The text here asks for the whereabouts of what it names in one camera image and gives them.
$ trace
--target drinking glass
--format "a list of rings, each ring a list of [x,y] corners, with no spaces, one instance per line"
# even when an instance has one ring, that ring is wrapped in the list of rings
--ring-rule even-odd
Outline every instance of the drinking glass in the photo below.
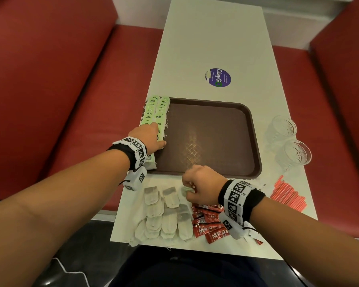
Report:
[[[287,141],[275,155],[275,161],[284,172],[297,165],[306,165],[311,161],[311,151],[307,145],[298,140]]]
[[[289,118],[276,116],[267,129],[267,140],[269,143],[285,140],[297,134],[297,125]]]

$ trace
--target hand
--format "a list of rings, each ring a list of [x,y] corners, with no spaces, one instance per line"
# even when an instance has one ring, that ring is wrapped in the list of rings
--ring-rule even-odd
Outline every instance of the hand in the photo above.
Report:
[[[128,136],[141,140],[145,144],[148,154],[152,154],[166,145],[166,141],[157,141],[157,134],[158,124],[151,123],[134,128]]]
[[[193,165],[182,176],[182,183],[195,189],[195,193],[188,191],[186,199],[197,204],[218,204],[218,195],[227,182],[227,178],[215,172],[209,166]]]

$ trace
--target table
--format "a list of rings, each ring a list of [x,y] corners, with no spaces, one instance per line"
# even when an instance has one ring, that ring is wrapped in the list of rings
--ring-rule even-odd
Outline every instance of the table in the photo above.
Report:
[[[222,69],[230,84],[205,76],[211,69]],[[147,96],[160,95],[187,99],[237,102],[247,106],[253,116],[262,173],[253,182],[269,196],[279,177],[275,154],[268,151],[265,131],[273,117],[289,117],[286,98],[260,7],[215,0],[172,0]],[[289,175],[290,183],[306,197],[304,213],[317,219],[303,167]],[[180,176],[148,175],[145,187],[176,186]],[[189,204],[180,194],[181,203]],[[129,242],[138,223],[141,193],[123,191],[111,241]],[[160,240],[145,245],[164,246]],[[225,237],[213,244],[206,239],[178,241],[175,248],[281,259],[268,244]]]

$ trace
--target white wall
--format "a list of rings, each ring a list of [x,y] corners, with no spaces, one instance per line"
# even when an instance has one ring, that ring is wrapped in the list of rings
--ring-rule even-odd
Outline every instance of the white wall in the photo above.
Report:
[[[113,0],[118,24],[165,26],[171,0]],[[263,7],[273,45],[307,49],[310,41],[351,0],[224,0]]]

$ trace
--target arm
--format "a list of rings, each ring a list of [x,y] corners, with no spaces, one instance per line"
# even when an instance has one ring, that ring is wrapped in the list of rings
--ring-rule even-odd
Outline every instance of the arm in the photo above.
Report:
[[[227,179],[207,166],[195,165],[183,178],[194,203],[218,204]],[[359,286],[359,241],[286,205],[264,197],[250,223],[286,261],[316,286]]]
[[[158,125],[135,128],[148,154]],[[0,286],[31,286],[59,247],[108,201],[130,167],[128,156],[109,150],[52,175],[0,202]]]

